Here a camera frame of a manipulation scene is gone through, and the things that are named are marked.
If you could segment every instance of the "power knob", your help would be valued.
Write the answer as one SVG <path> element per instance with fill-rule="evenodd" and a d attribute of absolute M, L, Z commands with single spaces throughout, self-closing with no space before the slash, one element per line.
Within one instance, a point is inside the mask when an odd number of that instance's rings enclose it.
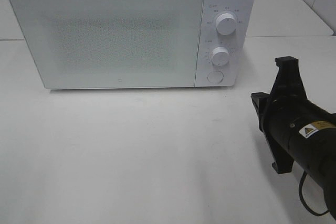
<path fill-rule="evenodd" d="M 229 35 L 236 30 L 237 18 L 232 12 L 224 12 L 216 19 L 217 31 L 222 35 Z"/>
<path fill-rule="evenodd" d="M 216 47 L 210 57 L 213 65 L 223 66 L 229 62 L 230 54 L 225 47 Z"/>

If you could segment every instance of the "white microwave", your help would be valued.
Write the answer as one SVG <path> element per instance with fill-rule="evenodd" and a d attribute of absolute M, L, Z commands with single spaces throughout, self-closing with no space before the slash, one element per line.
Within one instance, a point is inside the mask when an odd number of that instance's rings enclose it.
<path fill-rule="evenodd" d="M 10 0 L 45 88 L 232 86 L 254 0 Z"/>

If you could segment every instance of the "microwave door window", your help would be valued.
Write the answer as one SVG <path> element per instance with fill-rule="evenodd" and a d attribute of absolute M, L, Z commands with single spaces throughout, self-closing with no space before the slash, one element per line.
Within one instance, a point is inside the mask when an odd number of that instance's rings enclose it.
<path fill-rule="evenodd" d="M 46 88 L 192 87 L 202 0 L 12 0 Z"/>

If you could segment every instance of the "white table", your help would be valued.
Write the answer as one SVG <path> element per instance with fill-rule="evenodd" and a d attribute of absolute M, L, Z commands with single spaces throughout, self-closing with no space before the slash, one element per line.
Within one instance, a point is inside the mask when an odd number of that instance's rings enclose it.
<path fill-rule="evenodd" d="M 0 41 L 0 223 L 334 223 L 301 205 L 298 165 L 271 168 L 250 94 L 292 55 L 336 111 L 335 51 L 332 36 L 247 38 L 232 88 L 50 92 L 25 42 Z"/>
<path fill-rule="evenodd" d="M 0 0 L 0 20 L 0 40 L 23 39 L 8 0 Z M 332 34 L 302 0 L 255 0 L 247 30 L 247 37 Z"/>

